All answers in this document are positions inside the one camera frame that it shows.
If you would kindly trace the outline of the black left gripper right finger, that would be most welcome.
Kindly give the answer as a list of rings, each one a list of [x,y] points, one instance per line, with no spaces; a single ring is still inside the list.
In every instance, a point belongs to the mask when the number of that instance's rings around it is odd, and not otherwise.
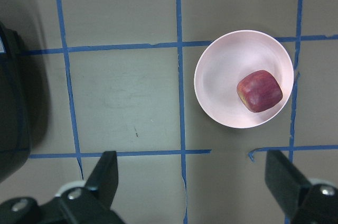
[[[296,215],[312,184],[279,150],[266,155],[265,184],[288,218]]]

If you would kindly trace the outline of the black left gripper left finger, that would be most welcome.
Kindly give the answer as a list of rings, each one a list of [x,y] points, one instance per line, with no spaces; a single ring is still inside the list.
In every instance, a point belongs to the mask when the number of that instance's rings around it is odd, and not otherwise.
[[[84,188],[88,191],[88,207],[92,212],[110,209],[118,188],[116,151],[103,152]]]

